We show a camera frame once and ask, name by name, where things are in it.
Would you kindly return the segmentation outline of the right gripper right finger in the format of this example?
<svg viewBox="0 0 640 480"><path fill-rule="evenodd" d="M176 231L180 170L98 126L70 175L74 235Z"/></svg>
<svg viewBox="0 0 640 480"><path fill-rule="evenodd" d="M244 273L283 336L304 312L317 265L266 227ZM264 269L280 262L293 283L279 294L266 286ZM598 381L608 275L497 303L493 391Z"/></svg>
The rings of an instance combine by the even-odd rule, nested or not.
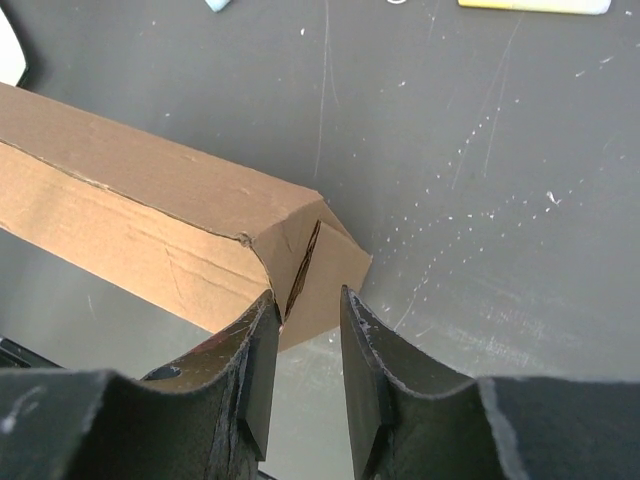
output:
<svg viewBox="0 0 640 480"><path fill-rule="evenodd" d="M355 478L499 478L476 380L405 340L349 287L340 335Z"/></svg>

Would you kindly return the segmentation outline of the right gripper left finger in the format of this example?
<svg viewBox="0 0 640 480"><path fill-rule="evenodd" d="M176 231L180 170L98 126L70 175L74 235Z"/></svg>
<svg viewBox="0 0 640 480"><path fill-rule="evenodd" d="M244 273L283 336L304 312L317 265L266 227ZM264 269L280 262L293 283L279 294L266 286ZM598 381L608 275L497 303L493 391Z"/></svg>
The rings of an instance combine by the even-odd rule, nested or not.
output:
<svg viewBox="0 0 640 480"><path fill-rule="evenodd" d="M142 378L157 394L156 478L259 478L280 326L266 290L230 326Z"/></svg>

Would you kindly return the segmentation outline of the cardboard box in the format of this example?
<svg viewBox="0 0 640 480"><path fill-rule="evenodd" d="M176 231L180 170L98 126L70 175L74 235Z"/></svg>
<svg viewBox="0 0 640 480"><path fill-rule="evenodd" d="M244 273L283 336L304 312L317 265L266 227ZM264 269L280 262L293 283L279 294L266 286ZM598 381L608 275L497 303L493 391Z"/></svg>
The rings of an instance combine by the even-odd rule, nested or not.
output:
<svg viewBox="0 0 640 480"><path fill-rule="evenodd" d="M1 227L210 333L270 292L282 349L371 265L315 190L7 85Z"/></svg>

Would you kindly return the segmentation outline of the white square board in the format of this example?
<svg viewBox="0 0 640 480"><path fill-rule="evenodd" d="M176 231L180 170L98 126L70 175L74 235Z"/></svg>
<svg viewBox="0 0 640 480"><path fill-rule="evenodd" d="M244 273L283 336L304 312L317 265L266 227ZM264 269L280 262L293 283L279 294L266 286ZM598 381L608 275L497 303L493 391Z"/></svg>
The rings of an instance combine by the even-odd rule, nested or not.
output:
<svg viewBox="0 0 640 480"><path fill-rule="evenodd" d="M1 82L18 86L26 72L28 63L18 36L4 11L0 13L0 78Z"/></svg>

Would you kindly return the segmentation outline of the yellow chalk stick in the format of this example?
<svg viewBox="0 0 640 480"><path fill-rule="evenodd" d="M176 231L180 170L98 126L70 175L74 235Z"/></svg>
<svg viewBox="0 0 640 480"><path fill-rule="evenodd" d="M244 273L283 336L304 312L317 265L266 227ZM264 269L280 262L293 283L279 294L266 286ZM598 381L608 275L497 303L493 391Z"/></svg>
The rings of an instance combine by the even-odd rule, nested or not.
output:
<svg viewBox="0 0 640 480"><path fill-rule="evenodd" d="M544 12L574 15L602 15L611 0L459 0L461 7Z"/></svg>

